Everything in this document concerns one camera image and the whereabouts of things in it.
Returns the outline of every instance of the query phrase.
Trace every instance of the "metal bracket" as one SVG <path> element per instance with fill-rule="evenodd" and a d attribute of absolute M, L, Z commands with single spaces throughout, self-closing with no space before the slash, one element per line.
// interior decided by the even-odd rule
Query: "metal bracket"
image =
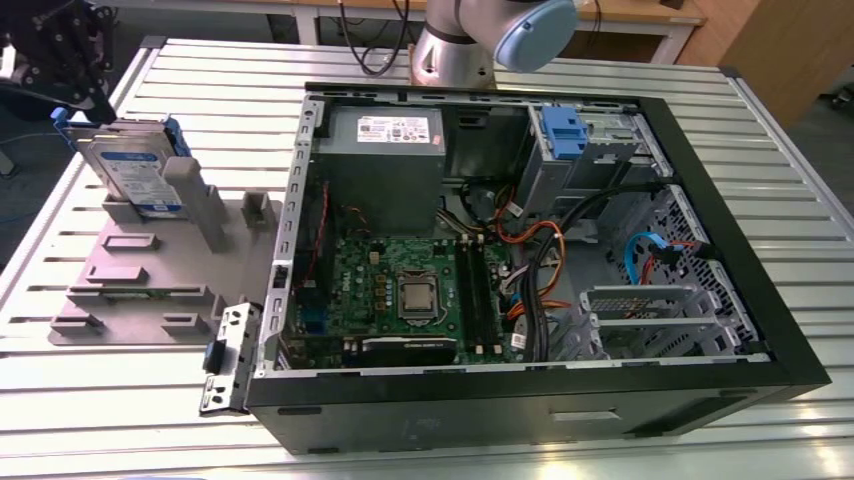
<path fill-rule="evenodd" d="M 262 309 L 253 303 L 226 308 L 217 340 L 209 344 L 203 368 L 209 373 L 199 415 L 247 415 L 246 395 L 255 355 Z"/>

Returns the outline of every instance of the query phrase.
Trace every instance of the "wooden cabinet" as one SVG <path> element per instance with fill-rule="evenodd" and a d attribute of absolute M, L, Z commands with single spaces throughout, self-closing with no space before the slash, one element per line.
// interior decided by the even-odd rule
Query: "wooden cabinet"
<path fill-rule="evenodd" d="M 706 14 L 682 65 L 737 68 L 784 126 L 854 63 L 854 1 L 696 0 Z"/>

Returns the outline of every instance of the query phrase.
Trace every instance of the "metal workbench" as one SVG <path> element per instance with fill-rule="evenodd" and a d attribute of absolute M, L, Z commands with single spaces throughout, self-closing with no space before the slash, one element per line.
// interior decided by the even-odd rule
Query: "metal workbench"
<path fill-rule="evenodd" d="M 406 61 L 371 80 L 339 48 L 169 40 L 139 51 L 114 101 L 122 113 L 175 115 L 225 197 L 261 188 L 281 198 L 305 82 L 403 83 Z M 668 100 L 833 385 L 680 438 L 294 458 L 253 417 L 197 416 L 202 347 L 48 343 L 50 318 L 107 219 L 106 190 L 78 155 L 0 277 L 0 476 L 854 474 L 854 223 L 744 83 L 710 68 L 592 61 L 557 61 L 535 74 L 498 70 L 497 77 L 503 88 Z"/>

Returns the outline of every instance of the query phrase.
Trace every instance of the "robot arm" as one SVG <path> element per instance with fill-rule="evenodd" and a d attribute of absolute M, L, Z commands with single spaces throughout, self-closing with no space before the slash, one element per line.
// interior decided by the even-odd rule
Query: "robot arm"
<path fill-rule="evenodd" d="M 493 61 L 530 72 L 549 63 L 578 25 L 571 0 L 433 0 L 413 56 L 422 85 L 489 87 Z"/>
<path fill-rule="evenodd" d="M 0 0 L 0 89 L 112 123 L 103 72 L 112 69 L 114 20 L 110 8 L 84 0 Z"/>

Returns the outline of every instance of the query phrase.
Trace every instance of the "ram slot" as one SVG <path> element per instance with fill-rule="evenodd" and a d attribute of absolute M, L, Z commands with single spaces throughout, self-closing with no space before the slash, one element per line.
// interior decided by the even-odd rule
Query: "ram slot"
<path fill-rule="evenodd" d="M 457 291 L 459 293 L 461 312 L 463 314 L 463 334 L 466 336 L 466 350 L 475 351 L 479 343 L 478 338 L 478 313 L 475 306 L 474 288 L 471 285 L 471 266 L 469 253 L 471 245 L 463 241 L 457 242 L 455 262 L 457 262 Z"/>
<path fill-rule="evenodd" d="M 501 343 L 498 341 L 498 330 L 495 325 L 495 312 L 493 309 L 493 291 L 490 289 L 490 269 L 483 254 L 483 243 L 473 246 L 470 251 L 469 262 L 471 265 L 471 286 L 475 296 L 477 305 L 477 329 L 478 329 L 478 345 L 501 353 Z"/>

